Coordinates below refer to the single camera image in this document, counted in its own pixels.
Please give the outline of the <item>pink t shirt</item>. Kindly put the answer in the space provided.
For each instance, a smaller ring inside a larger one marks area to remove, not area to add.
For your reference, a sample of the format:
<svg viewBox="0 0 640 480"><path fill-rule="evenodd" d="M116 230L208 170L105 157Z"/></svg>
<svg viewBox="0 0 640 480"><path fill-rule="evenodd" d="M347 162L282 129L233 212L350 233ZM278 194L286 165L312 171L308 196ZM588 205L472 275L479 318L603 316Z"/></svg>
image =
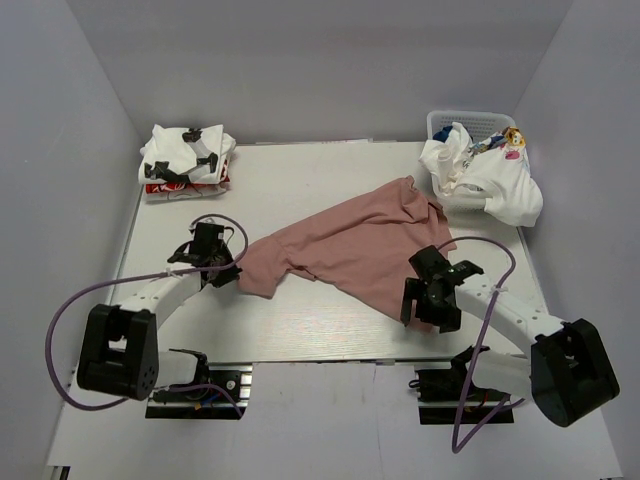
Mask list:
<svg viewBox="0 0 640 480"><path fill-rule="evenodd" d="M272 298L293 274L319 280L399 320L411 256L455 246L440 205L398 178L253 242L240 262L239 289Z"/></svg>

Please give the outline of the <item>white printed t shirt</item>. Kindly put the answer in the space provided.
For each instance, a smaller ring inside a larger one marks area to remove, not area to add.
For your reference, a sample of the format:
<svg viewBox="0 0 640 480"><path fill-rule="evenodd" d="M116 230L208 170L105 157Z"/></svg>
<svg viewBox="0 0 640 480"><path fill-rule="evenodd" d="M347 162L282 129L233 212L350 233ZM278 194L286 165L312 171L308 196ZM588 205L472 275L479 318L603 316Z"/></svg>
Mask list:
<svg viewBox="0 0 640 480"><path fill-rule="evenodd" d="M515 227L533 227L543 196L531 176L526 141L516 127L475 141L458 122L445 143L427 140L419 163L445 196L482 192L483 212Z"/></svg>

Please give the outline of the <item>blue t shirt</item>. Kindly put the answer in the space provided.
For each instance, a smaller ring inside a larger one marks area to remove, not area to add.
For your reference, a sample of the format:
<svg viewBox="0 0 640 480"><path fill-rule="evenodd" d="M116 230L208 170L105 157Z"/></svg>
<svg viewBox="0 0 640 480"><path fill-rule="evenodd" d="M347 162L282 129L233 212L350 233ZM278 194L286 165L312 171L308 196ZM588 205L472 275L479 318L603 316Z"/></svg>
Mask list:
<svg viewBox="0 0 640 480"><path fill-rule="evenodd" d="M453 128L452 125L448 125L448 126L443 127L441 130L439 130L439 131L437 131L437 132L435 132L433 134L432 139L436 140L436 141L439 141L439 142L442 142L442 143L445 143L447 141L449 135L450 135L450 132L451 132L452 128Z"/></svg>

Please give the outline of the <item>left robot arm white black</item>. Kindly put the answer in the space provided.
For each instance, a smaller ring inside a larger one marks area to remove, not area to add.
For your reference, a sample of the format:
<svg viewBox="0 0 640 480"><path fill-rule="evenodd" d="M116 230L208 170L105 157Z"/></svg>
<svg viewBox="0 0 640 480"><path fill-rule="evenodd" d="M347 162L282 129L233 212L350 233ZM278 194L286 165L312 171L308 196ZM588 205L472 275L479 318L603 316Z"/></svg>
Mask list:
<svg viewBox="0 0 640 480"><path fill-rule="evenodd" d="M227 228L199 222L192 239L168 259L169 271L116 305L89 312L77 382L80 388L133 400L158 389L178 387L199 399L211 387L206 356L192 350L161 351L159 327L205 287L222 287L239 278L224 241Z"/></svg>

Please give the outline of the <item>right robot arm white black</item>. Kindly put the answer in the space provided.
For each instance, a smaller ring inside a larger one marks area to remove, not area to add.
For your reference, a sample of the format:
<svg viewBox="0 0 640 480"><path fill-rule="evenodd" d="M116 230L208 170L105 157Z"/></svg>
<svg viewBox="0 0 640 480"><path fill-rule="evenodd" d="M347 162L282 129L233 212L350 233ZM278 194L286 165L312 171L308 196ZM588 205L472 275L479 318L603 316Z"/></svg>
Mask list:
<svg viewBox="0 0 640 480"><path fill-rule="evenodd" d="M460 329L462 317L489 323L519 349L503 354L469 347L447 369L418 371L411 387L424 403L457 398L483 403L499 395L533 402L553 424L568 427L616 398L620 386L597 328L544 313L506 292L483 269L450 263L434 246L414 254L416 275L405 281L401 321L430 323L442 333Z"/></svg>

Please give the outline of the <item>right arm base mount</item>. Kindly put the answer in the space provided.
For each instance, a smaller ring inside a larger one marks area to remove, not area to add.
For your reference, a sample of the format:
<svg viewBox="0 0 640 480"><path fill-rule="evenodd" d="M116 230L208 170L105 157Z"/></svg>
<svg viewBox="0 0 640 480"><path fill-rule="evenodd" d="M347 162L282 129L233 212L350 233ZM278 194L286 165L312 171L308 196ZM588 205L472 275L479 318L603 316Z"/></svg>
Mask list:
<svg viewBox="0 0 640 480"><path fill-rule="evenodd" d="M419 421L426 426L453 426L464 377L448 369L419 369L408 384L417 394ZM504 397L501 392L470 386L461 416L462 425L476 425Z"/></svg>

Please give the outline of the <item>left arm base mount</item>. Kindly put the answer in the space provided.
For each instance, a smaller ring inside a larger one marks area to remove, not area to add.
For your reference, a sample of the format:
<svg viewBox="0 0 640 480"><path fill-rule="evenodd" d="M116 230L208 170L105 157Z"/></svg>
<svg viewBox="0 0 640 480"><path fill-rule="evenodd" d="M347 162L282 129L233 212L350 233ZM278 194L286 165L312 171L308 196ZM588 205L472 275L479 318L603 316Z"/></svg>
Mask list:
<svg viewBox="0 0 640 480"><path fill-rule="evenodd" d="M251 364L209 364L193 382L203 388L155 391L147 401L145 418L164 420L239 420L249 404Z"/></svg>

